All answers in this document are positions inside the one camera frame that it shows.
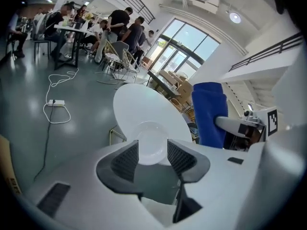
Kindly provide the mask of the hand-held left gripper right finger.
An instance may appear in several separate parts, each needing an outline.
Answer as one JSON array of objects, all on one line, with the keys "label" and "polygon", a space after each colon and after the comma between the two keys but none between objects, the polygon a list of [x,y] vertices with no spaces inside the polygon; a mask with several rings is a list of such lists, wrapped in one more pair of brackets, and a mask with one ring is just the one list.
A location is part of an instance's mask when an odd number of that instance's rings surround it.
[{"label": "hand-held left gripper right finger", "polygon": [[198,182],[210,169],[210,160],[172,139],[167,141],[167,159],[182,183]]}]

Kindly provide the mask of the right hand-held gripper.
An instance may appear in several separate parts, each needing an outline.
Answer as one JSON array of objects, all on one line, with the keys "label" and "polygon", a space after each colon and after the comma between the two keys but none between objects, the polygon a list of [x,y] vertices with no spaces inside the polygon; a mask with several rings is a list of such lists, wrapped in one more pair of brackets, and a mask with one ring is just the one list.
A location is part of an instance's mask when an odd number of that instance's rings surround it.
[{"label": "right hand-held gripper", "polygon": [[214,123],[226,132],[224,149],[248,150],[251,145],[265,142],[278,131],[278,112],[276,107],[246,110],[240,118],[218,116]]}]

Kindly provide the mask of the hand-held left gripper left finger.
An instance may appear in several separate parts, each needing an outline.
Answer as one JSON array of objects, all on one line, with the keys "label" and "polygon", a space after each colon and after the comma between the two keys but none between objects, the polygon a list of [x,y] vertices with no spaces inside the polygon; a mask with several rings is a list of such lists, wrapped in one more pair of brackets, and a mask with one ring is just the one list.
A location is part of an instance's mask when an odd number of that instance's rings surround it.
[{"label": "hand-held left gripper left finger", "polygon": [[96,175],[101,183],[117,194],[143,196],[134,183],[136,167],[139,163],[139,141],[122,146],[103,157],[96,166]]}]

